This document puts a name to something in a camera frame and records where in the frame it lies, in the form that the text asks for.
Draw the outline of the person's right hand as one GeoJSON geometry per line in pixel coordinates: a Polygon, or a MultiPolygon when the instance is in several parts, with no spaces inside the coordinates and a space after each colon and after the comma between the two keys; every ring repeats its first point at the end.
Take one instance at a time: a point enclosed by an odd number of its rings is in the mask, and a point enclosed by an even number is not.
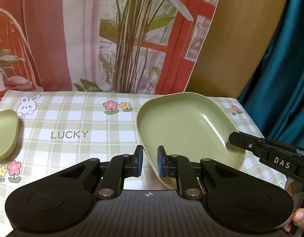
{"type": "Polygon", "coordinates": [[[292,219],[285,227],[285,230],[290,232],[293,225],[298,227],[298,229],[304,230],[304,185],[292,178],[288,178],[285,190],[292,196],[295,203],[292,219]]]}

